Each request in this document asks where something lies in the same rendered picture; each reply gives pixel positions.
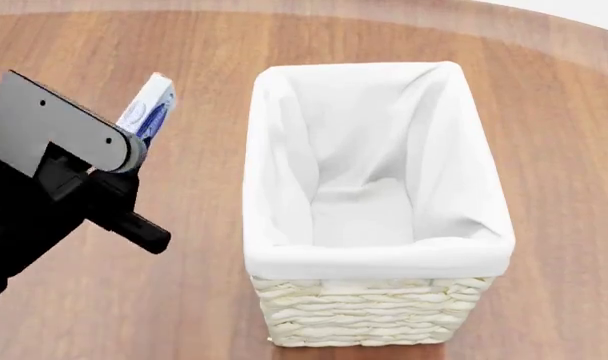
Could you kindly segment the cream woven wicker basket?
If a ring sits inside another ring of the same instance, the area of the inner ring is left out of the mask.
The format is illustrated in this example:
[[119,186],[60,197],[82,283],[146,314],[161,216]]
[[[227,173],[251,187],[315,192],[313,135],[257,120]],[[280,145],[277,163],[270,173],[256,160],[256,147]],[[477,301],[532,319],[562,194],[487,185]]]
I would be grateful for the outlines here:
[[448,341],[493,280],[254,277],[251,283],[277,346],[381,347]]

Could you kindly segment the white blue cream cheese box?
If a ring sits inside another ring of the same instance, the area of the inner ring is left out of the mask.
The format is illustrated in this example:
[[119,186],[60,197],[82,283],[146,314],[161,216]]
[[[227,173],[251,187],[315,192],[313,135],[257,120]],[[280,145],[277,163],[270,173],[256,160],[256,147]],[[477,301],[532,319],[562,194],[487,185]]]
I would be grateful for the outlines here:
[[165,119],[174,110],[176,101],[173,81],[155,72],[123,111],[116,125],[134,134],[149,148]]

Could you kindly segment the grey left gripper finger plate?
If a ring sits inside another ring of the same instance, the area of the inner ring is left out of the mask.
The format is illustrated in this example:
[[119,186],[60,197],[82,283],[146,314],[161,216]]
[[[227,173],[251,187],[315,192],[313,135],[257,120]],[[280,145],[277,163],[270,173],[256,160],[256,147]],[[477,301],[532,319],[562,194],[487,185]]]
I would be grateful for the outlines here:
[[35,176],[55,144],[98,170],[124,173],[146,158],[142,140],[16,71],[0,82],[0,161]]

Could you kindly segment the white lined wicker basket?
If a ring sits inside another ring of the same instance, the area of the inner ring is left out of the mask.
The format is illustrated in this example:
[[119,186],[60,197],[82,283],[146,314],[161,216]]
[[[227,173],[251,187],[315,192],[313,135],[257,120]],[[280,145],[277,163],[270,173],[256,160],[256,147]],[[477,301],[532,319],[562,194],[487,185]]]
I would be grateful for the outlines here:
[[494,278],[515,235],[460,65],[283,65],[252,89],[243,252],[255,278]]

